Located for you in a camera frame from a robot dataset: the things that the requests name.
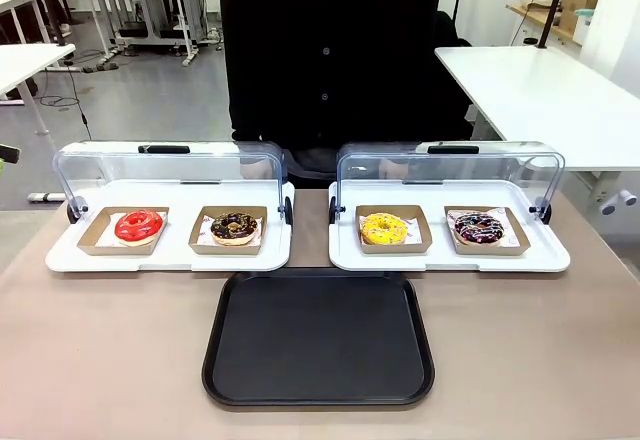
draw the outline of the black shirt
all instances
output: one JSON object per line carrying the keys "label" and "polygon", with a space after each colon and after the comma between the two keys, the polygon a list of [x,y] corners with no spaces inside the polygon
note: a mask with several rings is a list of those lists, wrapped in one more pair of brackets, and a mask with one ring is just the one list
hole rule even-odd
{"label": "black shirt", "polygon": [[434,78],[438,0],[221,0],[235,140],[459,138]]}

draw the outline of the transparent cover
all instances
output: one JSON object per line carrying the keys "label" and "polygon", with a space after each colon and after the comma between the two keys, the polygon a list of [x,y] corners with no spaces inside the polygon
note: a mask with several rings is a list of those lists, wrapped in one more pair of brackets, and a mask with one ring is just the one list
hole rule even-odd
{"label": "transparent cover", "polygon": [[[338,155],[336,211],[345,208],[345,188],[367,182],[389,188],[508,182],[526,195],[531,212],[544,218],[563,171],[562,155],[537,142],[349,144]],[[473,204],[472,193],[468,198]]]}
{"label": "transparent cover", "polygon": [[282,211],[282,152],[263,142],[81,142],[56,154],[53,167],[79,218],[118,185],[218,185],[262,182]]}

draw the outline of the yellow frosted donut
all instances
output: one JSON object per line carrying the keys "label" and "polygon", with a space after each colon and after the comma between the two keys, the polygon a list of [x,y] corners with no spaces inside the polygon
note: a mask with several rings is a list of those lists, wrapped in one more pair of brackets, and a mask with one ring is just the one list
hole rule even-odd
{"label": "yellow frosted donut", "polygon": [[389,213],[373,213],[364,219],[362,236],[374,245],[398,245],[407,236],[407,224]]}

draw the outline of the red donut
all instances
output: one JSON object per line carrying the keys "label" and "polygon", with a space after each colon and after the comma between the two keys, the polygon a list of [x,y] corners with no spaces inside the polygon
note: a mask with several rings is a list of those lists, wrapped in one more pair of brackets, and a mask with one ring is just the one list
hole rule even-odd
{"label": "red donut", "polygon": [[150,210],[137,210],[122,217],[116,224],[116,237],[125,242],[140,242],[162,228],[162,217]]}

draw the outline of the black tray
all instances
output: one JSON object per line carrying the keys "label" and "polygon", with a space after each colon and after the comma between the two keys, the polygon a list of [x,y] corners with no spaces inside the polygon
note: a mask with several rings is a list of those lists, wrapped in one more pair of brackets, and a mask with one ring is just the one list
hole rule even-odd
{"label": "black tray", "polygon": [[334,268],[233,275],[202,367],[233,406],[407,405],[434,374],[411,283]]}

